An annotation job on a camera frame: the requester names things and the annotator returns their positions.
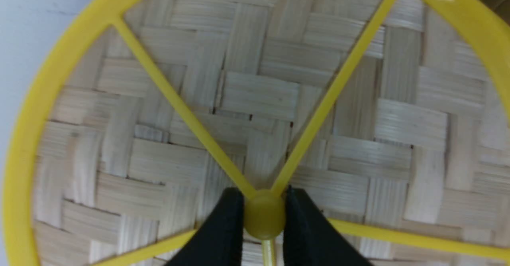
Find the yellow ring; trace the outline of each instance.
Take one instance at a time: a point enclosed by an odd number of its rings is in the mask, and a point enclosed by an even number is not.
[[[87,48],[113,18],[118,18],[137,1],[93,1],[56,44],[30,88],[14,129],[4,179],[4,239],[11,265],[39,265],[31,229],[31,190],[33,162],[44,121],[60,88]],[[510,113],[508,26],[477,0],[424,1],[472,46],[490,73],[506,113]]]

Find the white surface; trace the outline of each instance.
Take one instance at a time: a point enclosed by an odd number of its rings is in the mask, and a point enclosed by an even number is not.
[[[60,34],[90,1],[0,0],[1,177],[11,131],[33,76]],[[2,236],[0,266],[4,265],[7,259]]]

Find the yellow spoke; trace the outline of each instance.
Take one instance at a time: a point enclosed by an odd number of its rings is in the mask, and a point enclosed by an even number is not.
[[[255,193],[253,186],[249,184],[239,169],[237,169],[237,166],[235,166],[193,112],[188,108],[184,101],[182,101],[179,94],[167,82],[165,76],[159,70],[158,66],[152,61],[151,56],[149,56],[149,54],[145,51],[135,34],[133,34],[133,32],[129,29],[129,26],[121,18],[115,19],[112,24],[117,28],[117,31],[129,46],[133,54],[140,61],[168,102],[182,117],[182,120],[186,123],[188,128],[197,136],[198,140],[200,140],[212,157],[214,157],[218,164],[223,168],[224,172],[233,180],[244,196],[252,197]]]
[[[277,266],[274,240],[262,241],[262,260],[264,261],[264,266]]]
[[[145,248],[135,250],[133,252],[129,252],[111,259],[108,259],[103,262],[99,262],[94,264],[94,266],[119,266],[119,265],[130,265],[139,261],[144,261],[146,259],[155,257],[162,253],[166,253],[175,249],[182,248],[184,244],[186,244],[193,235],[195,235],[196,230],[191,230],[181,235],[177,235],[175,237],[165,239],[156,244],[152,244]]]
[[[315,134],[317,131],[319,131],[319,128],[324,122],[324,119],[326,119],[328,116],[328,113],[333,107],[333,104],[335,103],[338,95],[349,80],[352,72],[356,68],[357,64],[368,48],[368,45],[375,36],[377,29],[383,23],[386,15],[391,10],[391,7],[395,1],[396,0],[383,0],[379,8],[377,8],[377,11],[373,15],[372,19],[370,22],[368,22],[367,26],[363,30],[359,40],[355,44],[354,48],[352,48],[351,54],[346,59],[337,77],[326,92],[326,95],[324,95],[324,98],[322,99],[319,107],[315,111],[313,117],[310,119],[310,122],[306,126],[294,150],[288,157],[287,162],[283,166],[282,171],[273,184],[271,190],[275,194],[280,195],[284,191],[288,181],[297,168],[299,161],[310,146],[313,138],[315,137]]]
[[[338,232],[347,235],[361,236],[439,251],[496,258],[505,261],[510,259],[510,252],[505,248],[470,244],[448,239],[411,234],[336,219],[329,219],[329,221]]]

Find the circular yellow rim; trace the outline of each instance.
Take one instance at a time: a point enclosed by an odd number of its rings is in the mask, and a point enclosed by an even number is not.
[[[236,172],[237,168],[196,120],[179,95],[164,80],[157,66],[151,61],[150,56],[124,23],[122,14],[137,1],[139,0],[93,1],[62,35],[31,85],[14,129],[4,178],[4,239],[11,265],[39,265],[31,228],[31,189],[37,146],[44,128],[44,122],[51,111],[60,88],[76,63],[84,55],[84,52],[108,26],[117,28],[153,81],[244,195],[249,199],[255,193],[255,190],[246,179],[238,171]],[[359,59],[361,59],[375,34],[375,30],[384,21],[394,1],[383,0],[372,20],[365,27],[359,41],[333,81],[324,100],[317,108],[310,124],[299,139],[294,152],[290,155],[271,191],[280,194],[284,190],[299,160],[320,128]],[[510,113],[510,78],[508,76],[508,73],[510,73],[510,29],[508,26],[478,0],[423,1],[442,15],[472,46],[492,77],[506,113]],[[345,234],[388,240],[410,246],[502,259],[510,262],[510,251],[504,248],[454,242],[337,220],[330,220],[330,222],[339,232]],[[97,265],[122,265],[144,260],[181,247],[193,233],[193,231],[190,231],[142,250],[100,262]],[[263,242],[265,265],[274,262],[272,249],[272,242]]]

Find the woven bamboo mat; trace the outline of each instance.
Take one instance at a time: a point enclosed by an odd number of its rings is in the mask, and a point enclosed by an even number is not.
[[[269,188],[379,1],[143,0],[124,17],[248,180]],[[506,116],[477,56],[422,1],[398,0],[291,184],[328,217],[510,246],[509,166]],[[113,30],[62,89],[36,173],[47,266],[196,228],[232,186]],[[378,266],[499,263],[348,239]],[[243,252],[262,265],[256,240]]]

